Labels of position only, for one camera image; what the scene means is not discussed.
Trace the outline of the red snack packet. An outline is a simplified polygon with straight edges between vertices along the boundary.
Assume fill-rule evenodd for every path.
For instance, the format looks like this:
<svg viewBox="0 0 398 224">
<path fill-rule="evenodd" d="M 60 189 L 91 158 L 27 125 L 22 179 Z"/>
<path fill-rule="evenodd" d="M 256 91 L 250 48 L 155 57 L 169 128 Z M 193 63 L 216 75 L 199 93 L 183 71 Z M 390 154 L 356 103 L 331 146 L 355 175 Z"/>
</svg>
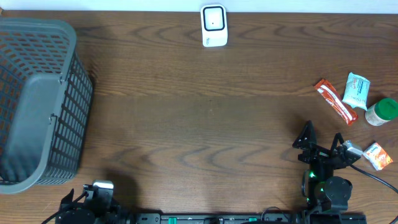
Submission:
<svg viewBox="0 0 398 224">
<path fill-rule="evenodd" d="M 340 115 L 348 126 L 358 120 L 357 113 L 341 99 L 335 87 L 326 79 L 315 84 L 314 89 L 321 94 L 325 101 Z"/>
</svg>

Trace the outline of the green lid jar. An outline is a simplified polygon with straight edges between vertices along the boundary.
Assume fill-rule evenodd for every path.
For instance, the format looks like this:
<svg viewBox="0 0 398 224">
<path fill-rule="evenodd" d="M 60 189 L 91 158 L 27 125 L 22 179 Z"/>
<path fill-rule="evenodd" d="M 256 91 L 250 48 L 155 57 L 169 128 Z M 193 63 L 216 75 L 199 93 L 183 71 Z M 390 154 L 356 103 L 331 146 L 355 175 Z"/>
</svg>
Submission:
<svg viewBox="0 0 398 224">
<path fill-rule="evenodd" d="M 397 102 L 392 98 L 384 98 L 365 112 L 366 121 L 373 126 L 381 126 L 397 118 Z"/>
</svg>

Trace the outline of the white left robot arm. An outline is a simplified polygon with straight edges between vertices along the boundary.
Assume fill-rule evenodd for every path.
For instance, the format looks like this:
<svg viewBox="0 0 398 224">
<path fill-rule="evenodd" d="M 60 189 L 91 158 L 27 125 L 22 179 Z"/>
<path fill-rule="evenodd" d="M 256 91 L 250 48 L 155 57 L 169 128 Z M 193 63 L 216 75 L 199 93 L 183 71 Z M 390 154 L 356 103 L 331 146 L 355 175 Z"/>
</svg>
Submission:
<svg viewBox="0 0 398 224">
<path fill-rule="evenodd" d="M 83 192 L 73 198 L 71 190 L 60 202 L 57 212 L 42 223 L 55 224 L 134 224 L 136 218 L 123 210 L 113 198 L 114 184 L 110 180 L 95 180 L 85 184 Z"/>
</svg>

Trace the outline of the orange snack box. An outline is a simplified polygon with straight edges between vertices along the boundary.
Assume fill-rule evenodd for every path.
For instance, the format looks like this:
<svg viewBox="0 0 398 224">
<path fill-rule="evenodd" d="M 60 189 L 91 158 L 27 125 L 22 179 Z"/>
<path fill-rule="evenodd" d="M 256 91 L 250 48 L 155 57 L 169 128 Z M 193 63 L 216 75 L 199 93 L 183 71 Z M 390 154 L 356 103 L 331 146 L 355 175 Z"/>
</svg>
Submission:
<svg viewBox="0 0 398 224">
<path fill-rule="evenodd" d="M 363 156 L 373 165 L 376 170 L 383 170 L 393 163 L 389 154 L 377 143 L 372 143 L 364 152 Z"/>
</svg>

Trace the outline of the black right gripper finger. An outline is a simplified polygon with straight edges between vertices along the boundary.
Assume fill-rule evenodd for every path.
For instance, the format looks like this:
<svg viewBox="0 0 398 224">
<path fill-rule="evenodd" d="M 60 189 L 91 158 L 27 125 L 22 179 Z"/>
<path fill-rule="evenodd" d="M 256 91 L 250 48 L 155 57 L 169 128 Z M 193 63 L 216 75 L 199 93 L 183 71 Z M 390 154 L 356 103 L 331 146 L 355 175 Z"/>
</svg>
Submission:
<svg viewBox="0 0 398 224">
<path fill-rule="evenodd" d="M 312 149 L 316 144 L 317 138 L 313 123 L 312 121 L 307 121 L 292 147 L 296 149 Z"/>
<path fill-rule="evenodd" d="M 339 154 L 344 149 L 343 143 L 344 139 L 341 133 L 336 133 L 330 148 L 330 154 Z"/>
</svg>

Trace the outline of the teal wet wipes pack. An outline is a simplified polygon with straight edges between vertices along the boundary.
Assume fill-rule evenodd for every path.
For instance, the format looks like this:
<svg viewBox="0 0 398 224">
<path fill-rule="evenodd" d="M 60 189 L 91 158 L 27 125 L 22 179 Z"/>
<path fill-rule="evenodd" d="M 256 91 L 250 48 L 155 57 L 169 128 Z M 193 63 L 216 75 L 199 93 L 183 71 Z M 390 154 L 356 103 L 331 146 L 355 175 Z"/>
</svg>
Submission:
<svg viewBox="0 0 398 224">
<path fill-rule="evenodd" d="M 367 99 L 371 82 L 360 75 L 350 72 L 346 81 L 343 102 L 352 108 L 368 110 Z"/>
</svg>

